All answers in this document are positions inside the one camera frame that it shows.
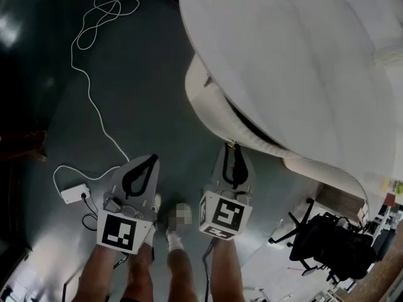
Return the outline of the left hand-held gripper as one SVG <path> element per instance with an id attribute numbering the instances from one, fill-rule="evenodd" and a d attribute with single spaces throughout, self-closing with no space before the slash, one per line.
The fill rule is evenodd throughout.
<path id="1" fill-rule="evenodd" d="M 159 157 L 152 154 L 137 157 L 113 173 L 98 213 L 98 245 L 126 254 L 139 251 L 157 220 L 154 204 L 159 170 Z"/>

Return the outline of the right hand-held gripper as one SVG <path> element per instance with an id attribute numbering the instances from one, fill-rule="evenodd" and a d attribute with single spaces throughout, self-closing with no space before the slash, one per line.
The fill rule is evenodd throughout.
<path id="1" fill-rule="evenodd" d="M 225 143 L 203 188 L 199 203 L 199 231 L 222 240 L 241 235 L 252 213 L 256 173 L 238 143 Z"/>

